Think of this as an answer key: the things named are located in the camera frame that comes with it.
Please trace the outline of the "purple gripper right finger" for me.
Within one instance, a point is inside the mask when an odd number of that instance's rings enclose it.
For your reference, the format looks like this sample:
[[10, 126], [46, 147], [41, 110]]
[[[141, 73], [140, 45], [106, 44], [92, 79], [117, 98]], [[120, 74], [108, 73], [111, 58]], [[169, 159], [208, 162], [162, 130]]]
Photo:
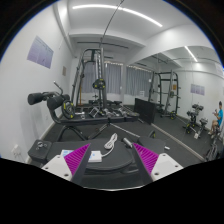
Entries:
[[144, 184], [149, 184], [182, 169], [182, 166], [164, 152], [164, 143], [142, 146], [133, 143], [133, 156]]

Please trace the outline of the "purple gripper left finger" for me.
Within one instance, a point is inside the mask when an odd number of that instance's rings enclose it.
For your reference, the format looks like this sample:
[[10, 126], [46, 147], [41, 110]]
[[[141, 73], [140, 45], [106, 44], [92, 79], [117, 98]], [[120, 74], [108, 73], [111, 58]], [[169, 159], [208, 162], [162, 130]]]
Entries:
[[56, 155], [42, 169], [79, 185], [91, 154], [89, 147], [86, 144], [66, 156]]

